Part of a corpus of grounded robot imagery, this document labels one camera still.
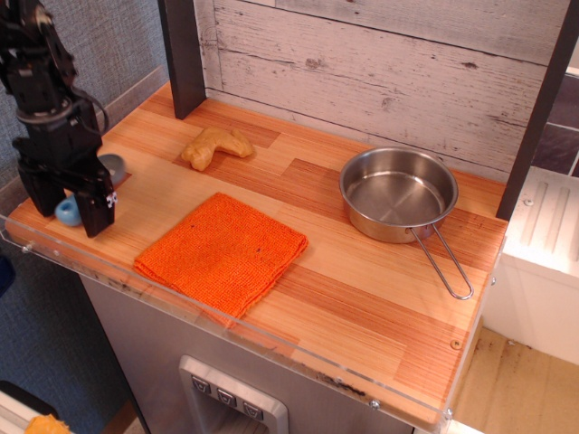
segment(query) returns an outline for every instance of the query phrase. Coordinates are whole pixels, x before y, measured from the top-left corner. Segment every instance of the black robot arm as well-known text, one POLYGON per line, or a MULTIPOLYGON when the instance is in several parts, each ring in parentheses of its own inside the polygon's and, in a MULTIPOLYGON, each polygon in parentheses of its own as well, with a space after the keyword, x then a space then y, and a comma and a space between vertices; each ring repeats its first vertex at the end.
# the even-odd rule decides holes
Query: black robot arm
POLYGON ((28 132, 13 142, 24 187, 43 216, 54 214, 64 189, 72 191, 87 235, 94 237, 114 222, 117 196, 97 158, 96 101, 72 86, 76 74, 40 2, 0 4, 0 80, 28 132))

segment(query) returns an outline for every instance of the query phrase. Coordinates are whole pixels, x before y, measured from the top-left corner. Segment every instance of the toy kitchen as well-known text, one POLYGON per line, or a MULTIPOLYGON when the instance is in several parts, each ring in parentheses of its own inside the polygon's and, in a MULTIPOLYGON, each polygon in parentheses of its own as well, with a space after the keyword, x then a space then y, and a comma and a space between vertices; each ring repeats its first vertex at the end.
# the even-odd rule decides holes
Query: toy kitchen
POLYGON ((69 225, 24 170, 3 237, 81 275, 148 432, 447 432, 570 2, 159 5, 122 177, 69 225))

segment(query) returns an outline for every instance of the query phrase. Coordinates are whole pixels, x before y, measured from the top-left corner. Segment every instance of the pot handle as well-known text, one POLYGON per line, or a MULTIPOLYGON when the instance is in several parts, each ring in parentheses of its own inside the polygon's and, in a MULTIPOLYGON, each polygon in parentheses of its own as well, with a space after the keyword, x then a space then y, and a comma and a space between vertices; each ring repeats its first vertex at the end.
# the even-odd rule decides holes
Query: pot handle
POLYGON ((436 262, 434 261, 434 258, 432 257, 431 253, 426 249, 426 246, 424 246, 424 243, 422 242, 422 240, 420 238, 418 238, 418 235, 416 235, 416 232, 414 231, 414 228, 408 228, 410 229, 410 231, 413 233, 414 238, 418 241, 418 243, 420 244, 420 247, 422 247, 422 250, 424 250, 424 253, 426 253, 426 256, 428 257, 428 259, 430 260, 432 266, 434 267, 434 269, 436 270, 436 272, 438 273, 438 275, 440 276, 442 283, 444 284, 444 286, 449 290, 449 292, 451 293, 451 295, 455 298, 457 298, 458 300, 468 300, 469 298, 472 297, 472 294, 474 294, 474 288, 472 287, 472 285, 470 284, 469 278, 467 278, 467 275, 464 273, 464 271, 462 270, 462 267, 460 266, 459 262, 456 260, 456 258, 454 257, 454 255, 452 254, 451 248, 449 247, 449 245, 446 243, 446 241, 444 240, 444 238, 442 237, 441 233, 438 232, 438 229, 436 229, 436 225, 432 225, 432 228, 434 229, 434 231, 436 232, 436 234, 438 235, 438 238, 441 239, 442 241, 442 245, 444 246, 444 248, 446 249, 446 251, 449 252, 449 255, 451 255, 452 260, 454 261, 454 265, 456 265, 457 269, 459 269, 462 278, 464 278, 464 281, 467 282, 467 285, 469 286, 469 290, 470 293, 467 296, 459 296, 456 292, 454 292, 451 288, 451 286, 449 285, 449 282, 446 281, 446 278, 444 277, 444 275, 442 274, 441 269, 438 268, 438 265, 436 265, 436 262))

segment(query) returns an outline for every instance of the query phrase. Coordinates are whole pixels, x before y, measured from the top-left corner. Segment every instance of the wooden countertop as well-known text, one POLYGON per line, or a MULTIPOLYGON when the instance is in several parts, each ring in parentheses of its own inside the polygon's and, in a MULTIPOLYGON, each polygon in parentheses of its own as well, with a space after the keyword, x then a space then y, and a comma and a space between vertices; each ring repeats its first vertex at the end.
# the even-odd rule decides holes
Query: wooden countertop
MULTIPOLYGON (((228 336, 269 346, 294 367, 319 373, 318 380, 360 400, 378 399, 383 409, 415 426, 439 423, 437 410, 450 400, 507 227, 494 218, 503 184, 454 173, 460 196, 441 232, 475 288, 472 299, 459 301, 416 242, 374 241, 347 220, 339 173, 368 146, 213 100, 177 120, 168 85, 103 141, 100 153, 121 155, 130 173, 117 189, 115 224, 89 240, 81 227, 43 218, 27 201, 6 223, 12 236, 33 241, 49 256, 57 250, 61 263, 121 282, 121 290, 134 297, 188 318, 191 307, 137 278, 133 260, 211 195, 227 193, 310 241, 242 319, 251 326, 234 327, 228 336), (217 153, 205 172, 194 171, 179 155, 210 126, 239 128, 255 154, 240 159, 217 153), (290 345, 252 332, 252 326, 290 345)), ((466 292, 440 241, 431 237, 425 243, 457 292, 466 292)))

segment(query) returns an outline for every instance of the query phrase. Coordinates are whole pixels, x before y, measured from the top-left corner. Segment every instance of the wood plank wall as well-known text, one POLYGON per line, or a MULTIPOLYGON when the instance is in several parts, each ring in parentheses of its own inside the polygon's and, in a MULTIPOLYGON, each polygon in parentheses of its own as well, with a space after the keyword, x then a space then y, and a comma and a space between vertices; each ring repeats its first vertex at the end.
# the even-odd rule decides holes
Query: wood plank wall
POLYGON ((505 182, 569 0, 194 0, 210 98, 505 182))

